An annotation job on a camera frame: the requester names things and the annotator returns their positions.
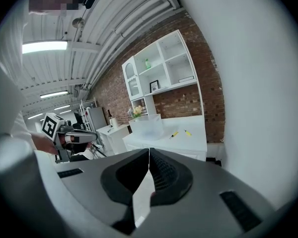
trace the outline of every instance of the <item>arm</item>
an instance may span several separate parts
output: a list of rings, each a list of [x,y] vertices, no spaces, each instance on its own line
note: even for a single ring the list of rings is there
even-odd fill
[[[58,151],[56,150],[53,141],[49,138],[47,138],[44,134],[38,133],[38,132],[33,132],[29,131],[31,134],[33,143],[36,147],[37,150],[51,153],[51,154],[58,154]]]

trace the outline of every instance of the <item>white shelf unit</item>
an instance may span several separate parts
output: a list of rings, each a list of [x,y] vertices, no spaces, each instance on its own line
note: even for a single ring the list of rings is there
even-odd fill
[[[144,96],[142,98],[133,100],[133,101],[131,101],[131,104],[132,104],[133,108],[142,106],[142,108],[143,108],[142,115],[143,116],[157,114],[152,96],[147,96],[147,97]]]
[[[149,69],[146,67],[146,59],[151,66]],[[155,94],[198,83],[192,58],[179,30],[150,44],[129,58],[122,67],[133,107],[141,98],[152,98]],[[150,83],[156,80],[159,89],[151,92]]]
[[[157,41],[164,60],[187,53],[179,34],[180,33],[178,31],[175,31]]]
[[[90,107],[91,104],[94,103],[95,107],[97,108],[97,104],[96,104],[96,99],[94,98],[93,100],[89,100],[89,101],[80,101],[80,105],[79,105],[79,114],[83,120],[83,123],[85,125],[86,130],[88,131],[92,131],[91,130],[91,126],[88,122],[88,119],[86,117],[86,108]]]

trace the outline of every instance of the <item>brick wall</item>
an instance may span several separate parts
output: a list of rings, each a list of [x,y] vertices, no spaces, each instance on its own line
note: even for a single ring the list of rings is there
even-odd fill
[[[131,118],[128,117],[127,111],[131,102],[121,65],[152,42],[177,29],[180,30],[189,49],[200,82],[207,142],[218,143],[224,136],[225,121],[221,80],[207,42],[186,12],[160,22],[125,48],[101,76],[89,97],[95,97],[98,105],[103,107],[108,124],[108,109],[119,124],[128,124]],[[157,94],[153,99],[157,113],[161,114],[162,118],[201,115],[197,85]]]

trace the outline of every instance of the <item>white cabinet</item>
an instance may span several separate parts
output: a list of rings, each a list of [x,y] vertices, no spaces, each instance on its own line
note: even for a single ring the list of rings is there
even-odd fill
[[[139,148],[156,148],[181,154],[196,160],[205,161],[207,157],[207,141],[204,116],[162,119],[164,134],[158,140],[140,139],[134,133],[123,138],[128,151]]]
[[[143,95],[140,87],[138,73],[134,57],[129,58],[123,65],[123,73],[130,100],[137,99]]]
[[[199,161],[206,161],[207,158],[207,153],[206,152],[201,152],[201,151],[183,151],[183,150],[178,150],[178,149],[172,149],[172,148],[162,148],[162,147],[155,147],[153,145],[143,145],[143,148],[156,148],[157,150],[164,150],[168,152],[173,152],[177,154],[181,154],[183,156],[196,159]]]
[[[108,125],[96,131],[104,144],[105,155],[108,156],[108,152],[120,154],[127,151],[123,141],[123,138],[129,135],[127,124],[120,125],[118,128],[111,128]]]
[[[179,30],[150,44],[122,66],[131,101],[198,82]],[[151,91],[150,83],[154,81],[158,81],[158,89]]]

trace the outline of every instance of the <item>white countertop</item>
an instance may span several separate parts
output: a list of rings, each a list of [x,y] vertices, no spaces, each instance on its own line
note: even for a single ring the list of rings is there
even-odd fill
[[[144,145],[154,145],[157,148],[207,152],[204,116],[162,119],[162,124],[164,134],[159,140],[138,139],[134,133],[124,137],[124,140]],[[187,135],[184,130],[190,132],[192,136]],[[170,139],[176,131],[179,133]]]
[[[128,126],[129,126],[128,124],[123,124],[123,125],[120,125],[118,128],[111,129],[110,125],[108,125],[108,126],[105,126],[103,128],[97,129],[96,131],[109,136],[109,135],[111,135],[115,132],[118,132],[120,129],[126,128]]]

